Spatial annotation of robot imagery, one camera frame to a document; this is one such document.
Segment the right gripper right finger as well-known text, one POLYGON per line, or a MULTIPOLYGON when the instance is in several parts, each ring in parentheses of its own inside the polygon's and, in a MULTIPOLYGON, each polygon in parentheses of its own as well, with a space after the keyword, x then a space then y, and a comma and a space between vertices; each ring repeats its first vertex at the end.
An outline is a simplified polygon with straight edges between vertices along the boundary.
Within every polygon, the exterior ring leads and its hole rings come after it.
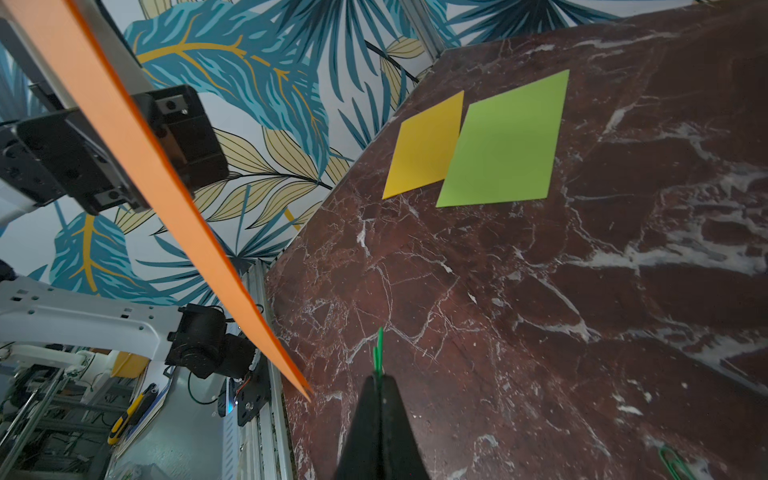
POLYGON ((429 479, 399 388, 389 375, 381 377, 381 463, 384 479, 429 479))

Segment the yellow paper sheet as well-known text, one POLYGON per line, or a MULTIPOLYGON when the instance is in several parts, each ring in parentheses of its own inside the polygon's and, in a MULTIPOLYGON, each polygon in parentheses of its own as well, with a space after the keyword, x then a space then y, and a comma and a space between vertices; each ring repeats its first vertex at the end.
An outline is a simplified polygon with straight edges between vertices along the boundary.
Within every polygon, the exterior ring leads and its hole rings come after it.
POLYGON ((402 122, 383 199, 445 179, 460 134, 463 104, 464 92, 459 91, 402 122))

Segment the orange paper sheet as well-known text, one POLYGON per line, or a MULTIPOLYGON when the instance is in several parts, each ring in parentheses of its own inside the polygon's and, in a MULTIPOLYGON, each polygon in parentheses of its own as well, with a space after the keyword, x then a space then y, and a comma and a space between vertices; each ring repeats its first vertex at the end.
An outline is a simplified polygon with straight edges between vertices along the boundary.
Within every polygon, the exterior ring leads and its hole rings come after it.
POLYGON ((1 16, 21 33, 46 78, 80 107, 241 330, 308 397, 307 380, 241 283, 83 10, 74 1, 4 1, 1 16))

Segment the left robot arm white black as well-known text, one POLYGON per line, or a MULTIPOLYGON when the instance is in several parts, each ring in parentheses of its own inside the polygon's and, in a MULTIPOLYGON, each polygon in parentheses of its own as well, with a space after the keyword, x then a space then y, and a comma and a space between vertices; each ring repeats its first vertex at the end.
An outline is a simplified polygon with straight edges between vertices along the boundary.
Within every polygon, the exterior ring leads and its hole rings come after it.
POLYGON ((199 378, 247 376, 256 349, 228 330, 214 306, 152 300, 122 261, 101 264, 91 246, 119 251, 97 223, 103 211, 149 203, 78 108, 1 125, 1 221, 73 198, 84 214, 63 229, 63 253, 42 283, 1 267, 1 340, 104 348, 160 360, 199 378))

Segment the green paper sheet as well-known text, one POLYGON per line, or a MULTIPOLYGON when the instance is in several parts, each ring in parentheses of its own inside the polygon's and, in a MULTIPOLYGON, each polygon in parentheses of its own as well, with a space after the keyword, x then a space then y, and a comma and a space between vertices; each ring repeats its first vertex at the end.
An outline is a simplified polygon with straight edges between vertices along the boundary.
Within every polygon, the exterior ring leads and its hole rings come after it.
POLYGON ((564 70, 472 103, 436 206, 546 198, 568 81, 564 70))

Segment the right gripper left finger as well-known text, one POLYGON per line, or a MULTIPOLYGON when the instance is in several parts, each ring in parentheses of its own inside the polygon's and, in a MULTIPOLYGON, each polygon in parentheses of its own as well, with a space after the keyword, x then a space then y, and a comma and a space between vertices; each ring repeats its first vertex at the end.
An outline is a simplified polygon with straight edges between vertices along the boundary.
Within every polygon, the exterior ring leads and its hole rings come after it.
POLYGON ((381 417, 379 379, 372 374, 365 380, 359 395, 335 479, 382 478, 381 417))

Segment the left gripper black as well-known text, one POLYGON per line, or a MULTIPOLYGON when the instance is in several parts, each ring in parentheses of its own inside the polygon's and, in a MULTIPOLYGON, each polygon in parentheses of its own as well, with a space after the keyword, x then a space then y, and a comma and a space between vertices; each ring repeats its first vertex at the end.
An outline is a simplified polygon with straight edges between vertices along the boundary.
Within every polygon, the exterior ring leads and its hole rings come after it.
MULTIPOLYGON (((139 113, 190 193, 230 177, 225 154, 194 89, 134 95, 139 113)), ((91 215, 149 204, 77 108, 1 126, 1 213, 23 216, 69 196, 91 215)))

